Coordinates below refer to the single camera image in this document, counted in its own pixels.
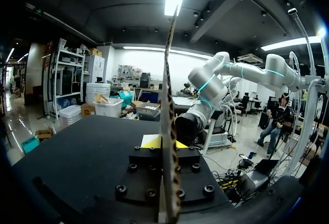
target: black table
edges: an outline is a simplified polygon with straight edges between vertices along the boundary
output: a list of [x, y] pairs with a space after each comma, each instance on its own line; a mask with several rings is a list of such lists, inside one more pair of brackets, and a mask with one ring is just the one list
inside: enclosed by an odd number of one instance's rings
[[[114, 189], [126, 173], [129, 153], [141, 144], [144, 134], [156, 134], [159, 128], [158, 122], [88, 116], [39, 145], [13, 169], [48, 216], [59, 217], [32, 184], [35, 177], [81, 212], [95, 204], [95, 195], [115, 202]], [[232, 207], [202, 157], [200, 165], [209, 171], [216, 187], [217, 206]], [[144, 212], [144, 221], [153, 221], [148, 210]]]

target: white cabinet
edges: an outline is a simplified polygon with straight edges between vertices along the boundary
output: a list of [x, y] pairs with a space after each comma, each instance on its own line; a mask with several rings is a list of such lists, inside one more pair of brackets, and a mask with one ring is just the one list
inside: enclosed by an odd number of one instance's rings
[[88, 62], [88, 71], [90, 72], [89, 82], [97, 82], [97, 77], [103, 77], [105, 59], [98, 55], [90, 55], [86, 57], [85, 61]]

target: bolt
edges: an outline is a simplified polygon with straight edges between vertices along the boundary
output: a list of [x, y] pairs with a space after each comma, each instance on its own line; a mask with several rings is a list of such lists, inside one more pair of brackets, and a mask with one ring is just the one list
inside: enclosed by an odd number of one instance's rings
[[155, 189], [148, 189], [146, 192], [145, 192], [145, 195], [147, 198], [154, 198], [156, 196], [156, 191]]
[[124, 196], [127, 193], [127, 187], [125, 187], [125, 185], [120, 184], [116, 187], [115, 192], [117, 196]]
[[203, 189], [203, 194], [205, 196], [213, 196], [214, 195], [214, 192], [215, 192], [215, 189], [214, 189], [214, 186], [209, 184], [209, 185], [206, 185]]
[[268, 194], [269, 196], [272, 196], [273, 193], [274, 193], [274, 190], [273, 190], [273, 189], [269, 189], [269, 190], [267, 191], [267, 194]]
[[277, 200], [278, 203], [283, 203], [283, 201], [284, 201], [283, 197], [278, 197], [278, 200]]
[[192, 165], [192, 172], [197, 173], [200, 171], [200, 169], [201, 169], [201, 167], [200, 167], [199, 163], [195, 163]]
[[137, 171], [137, 165], [136, 164], [130, 164], [128, 167], [128, 171], [133, 173], [135, 171]]
[[176, 194], [180, 199], [185, 198], [185, 191], [183, 189], [179, 189]]
[[180, 166], [177, 166], [175, 172], [180, 173]]
[[150, 165], [150, 166], [149, 166], [149, 170], [150, 170], [151, 172], [154, 172], [154, 171], [156, 171], [156, 167], [153, 166], [153, 165]]

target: metal shelf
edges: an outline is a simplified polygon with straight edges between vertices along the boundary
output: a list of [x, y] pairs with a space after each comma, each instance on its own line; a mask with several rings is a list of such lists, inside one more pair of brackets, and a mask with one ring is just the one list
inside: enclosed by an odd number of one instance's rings
[[80, 64], [74, 64], [74, 63], [68, 63], [68, 62], [63, 62], [63, 61], [58, 61], [59, 65], [66, 65], [66, 66], [76, 66], [76, 67], [82, 67]]
[[74, 92], [71, 94], [66, 94], [66, 95], [57, 95], [56, 98], [61, 98], [61, 97], [69, 97], [69, 96], [74, 96], [74, 95], [79, 95], [81, 92]]
[[70, 52], [70, 51], [67, 51], [67, 50], [64, 50], [64, 49], [60, 49], [60, 52], [71, 54], [71, 55], [74, 55], [74, 56], [77, 56], [77, 57], [81, 57], [81, 58], [84, 57], [84, 55], [81, 55], [81, 54], [78, 54], [78, 53], [73, 53], [73, 52]]

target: ceiling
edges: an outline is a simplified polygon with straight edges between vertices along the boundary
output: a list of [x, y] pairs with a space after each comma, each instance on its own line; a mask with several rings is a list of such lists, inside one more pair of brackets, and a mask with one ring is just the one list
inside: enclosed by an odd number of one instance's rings
[[[94, 44], [164, 45], [170, 26], [170, 17], [164, 15], [165, 0], [24, 2], [73, 27], [88, 37], [85, 40]], [[322, 25], [309, 0], [289, 2], [290, 6], [284, 0], [184, 0], [173, 46], [206, 53], [228, 51], [232, 57], [252, 52], [265, 59], [267, 53], [272, 51], [264, 52], [261, 46], [302, 36], [287, 15], [288, 9], [297, 8], [310, 36], [315, 35]], [[266, 12], [266, 17], [262, 16], [261, 11]], [[198, 17], [193, 16], [194, 12], [198, 12]], [[307, 53], [303, 46], [294, 47], [294, 50], [299, 54]], [[278, 53], [287, 55], [289, 51], [291, 48], [280, 49]]]

